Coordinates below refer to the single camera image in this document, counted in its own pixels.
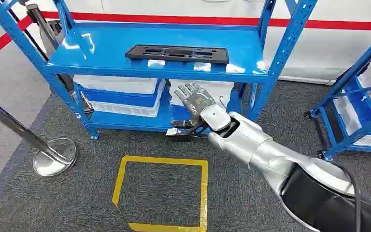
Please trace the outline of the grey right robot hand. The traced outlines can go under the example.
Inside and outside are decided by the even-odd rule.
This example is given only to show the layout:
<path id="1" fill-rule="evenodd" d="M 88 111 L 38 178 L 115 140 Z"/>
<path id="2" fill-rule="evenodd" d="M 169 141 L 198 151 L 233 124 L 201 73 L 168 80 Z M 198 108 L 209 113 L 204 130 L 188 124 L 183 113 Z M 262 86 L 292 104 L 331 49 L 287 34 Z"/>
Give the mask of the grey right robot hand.
<path id="1" fill-rule="evenodd" d="M 195 82 L 180 85 L 174 93 L 190 112 L 189 124 L 191 126 L 197 126 L 201 122 L 200 114 L 205 108 L 216 104 L 210 93 Z"/>

